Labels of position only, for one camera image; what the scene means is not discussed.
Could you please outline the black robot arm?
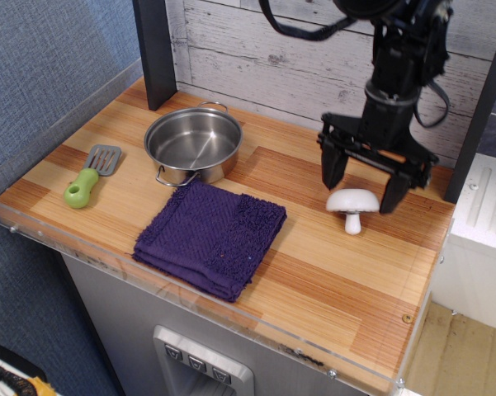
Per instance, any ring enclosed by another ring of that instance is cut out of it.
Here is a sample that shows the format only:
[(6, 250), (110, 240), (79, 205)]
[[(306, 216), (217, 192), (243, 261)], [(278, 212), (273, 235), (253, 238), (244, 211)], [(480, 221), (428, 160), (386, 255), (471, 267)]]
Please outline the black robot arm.
[(410, 132), (420, 118), (418, 101), (429, 87), (444, 102), (447, 94), (434, 79), (444, 72), (449, 55), (446, 32), (452, 15), (448, 1), (338, 1), (349, 17), (368, 19), (375, 27), (374, 71), (366, 83), (360, 118), (325, 113), (318, 142), (322, 180), (333, 189), (343, 178), (349, 158), (387, 172), (390, 179), (380, 204), (390, 214), (407, 192), (426, 187), (437, 156)]

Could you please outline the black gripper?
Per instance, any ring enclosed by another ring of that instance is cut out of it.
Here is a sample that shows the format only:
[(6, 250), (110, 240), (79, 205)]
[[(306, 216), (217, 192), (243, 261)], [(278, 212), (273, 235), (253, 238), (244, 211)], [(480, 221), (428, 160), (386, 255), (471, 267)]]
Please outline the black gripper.
[(324, 185), (332, 190), (343, 178), (348, 158), (388, 172), (380, 203), (381, 214), (391, 214), (409, 188), (426, 187), (431, 170), (438, 162), (411, 135), (409, 126), (417, 110), (421, 90), (407, 95), (390, 95), (378, 88), (367, 88), (361, 117), (325, 113), (318, 143), (322, 149)]

